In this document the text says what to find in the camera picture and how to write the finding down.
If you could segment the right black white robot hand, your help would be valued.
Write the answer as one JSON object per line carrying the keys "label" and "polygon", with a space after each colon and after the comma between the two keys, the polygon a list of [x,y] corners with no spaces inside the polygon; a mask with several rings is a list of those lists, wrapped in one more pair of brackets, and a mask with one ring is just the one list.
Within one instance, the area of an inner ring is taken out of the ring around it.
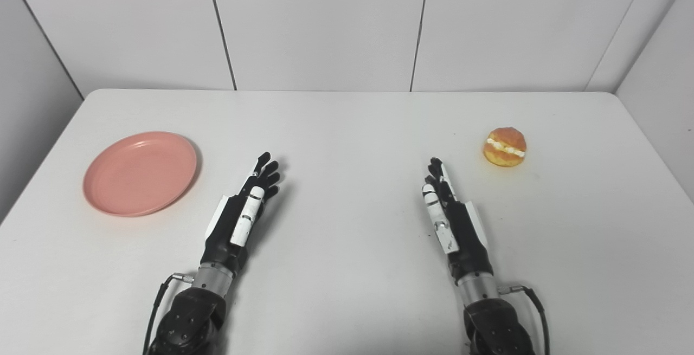
{"label": "right black white robot hand", "polygon": [[441,159],[432,157],[427,169],[423,200],[451,276],[458,282],[469,274],[493,275],[487,238],[475,207],[458,200]]}

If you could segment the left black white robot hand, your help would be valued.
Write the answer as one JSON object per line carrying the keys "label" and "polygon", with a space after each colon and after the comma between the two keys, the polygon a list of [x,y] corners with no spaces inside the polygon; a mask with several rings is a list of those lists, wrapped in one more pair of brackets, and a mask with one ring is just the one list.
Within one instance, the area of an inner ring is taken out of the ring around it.
{"label": "left black white robot hand", "polygon": [[237,276],[248,258],[247,241],[268,200],[279,192],[279,163],[269,152],[261,154],[240,191],[223,197],[213,215],[213,228],[205,240],[200,264],[224,268]]}

